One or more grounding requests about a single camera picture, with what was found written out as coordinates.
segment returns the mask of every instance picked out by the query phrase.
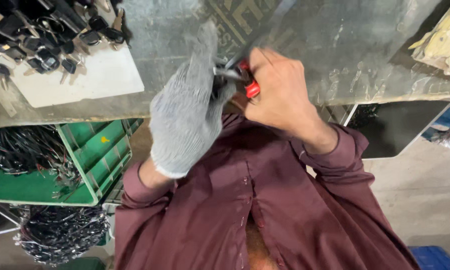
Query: shirt sleeve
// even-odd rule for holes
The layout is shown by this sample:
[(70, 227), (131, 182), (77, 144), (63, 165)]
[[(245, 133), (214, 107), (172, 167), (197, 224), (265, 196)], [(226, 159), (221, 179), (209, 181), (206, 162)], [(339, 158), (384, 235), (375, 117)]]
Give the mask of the shirt sleeve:
[[(156, 235), (173, 195), (174, 182), (152, 189), (140, 181), (138, 171), (142, 163), (134, 164), (123, 175), (122, 205), (115, 209), (115, 269), (127, 268), (140, 244), (139, 235)], [(147, 247), (140, 248), (146, 253)]]
[(298, 158), (314, 168), (317, 182), (333, 194), (347, 211), (366, 212), (379, 223), (390, 227), (370, 188), (375, 177), (363, 169), (361, 155), (369, 144), (368, 140), (353, 129), (330, 125), (338, 133), (336, 148), (328, 154), (311, 155), (302, 141), (293, 139), (292, 147)]
[(292, 139), (292, 147), (301, 162), (312, 167), (317, 178), (335, 184), (368, 182), (375, 179), (371, 173), (363, 170), (362, 153), (369, 142), (360, 132), (353, 129), (330, 124), (338, 134), (338, 143), (328, 154), (308, 154), (300, 139)]

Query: gray knit glove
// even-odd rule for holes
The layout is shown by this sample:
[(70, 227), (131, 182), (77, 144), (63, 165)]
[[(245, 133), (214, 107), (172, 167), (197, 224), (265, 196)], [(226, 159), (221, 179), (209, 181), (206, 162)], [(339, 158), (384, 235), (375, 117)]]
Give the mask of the gray knit glove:
[(236, 91), (233, 83), (212, 96), (217, 30), (209, 21), (193, 38), (190, 62), (183, 63), (152, 100), (151, 158), (156, 170), (170, 178), (187, 175), (222, 131), (224, 104)]

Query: maroon shirt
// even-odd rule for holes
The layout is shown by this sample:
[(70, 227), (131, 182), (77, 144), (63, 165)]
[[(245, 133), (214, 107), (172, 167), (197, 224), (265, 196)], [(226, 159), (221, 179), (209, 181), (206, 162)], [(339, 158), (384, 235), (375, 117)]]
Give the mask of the maroon shirt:
[(335, 150), (310, 155), (300, 140), (241, 116), (223, 123), (183, 183), (149, 189), (140, 163), (126, 171), (116, 269), (250, 269), (249, 214), (281, 270), (420, 269), (372, 194), (362, 134), (333, 125)]

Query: metal workbench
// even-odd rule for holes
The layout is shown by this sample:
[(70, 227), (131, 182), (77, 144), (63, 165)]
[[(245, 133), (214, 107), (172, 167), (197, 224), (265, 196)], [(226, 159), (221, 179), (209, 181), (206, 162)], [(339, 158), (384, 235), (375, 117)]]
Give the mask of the metal workbench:
[[(278, 0), (123, 2), (145, 91), (33, 108), (11, 85), (0, 91), (0, 126), (147, 117), (153, 96), (190, 54), (187, 33), (215, 21), (219, 55), (230, 57), (268, 20)], [(414, 61), (407, 48), (449, 7), (450, 0), (297, 0), (260, 44), (303, 62), (316, 105), (446, 99), (450, 76)]]

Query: blue bin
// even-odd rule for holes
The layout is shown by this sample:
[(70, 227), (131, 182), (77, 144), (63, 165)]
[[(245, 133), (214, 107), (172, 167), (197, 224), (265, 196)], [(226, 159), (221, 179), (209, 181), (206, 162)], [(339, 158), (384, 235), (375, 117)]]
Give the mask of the blue bin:
[(421, 270), (450, 270), (450, 256), (439, 246), (413, 246), (410, 251)]

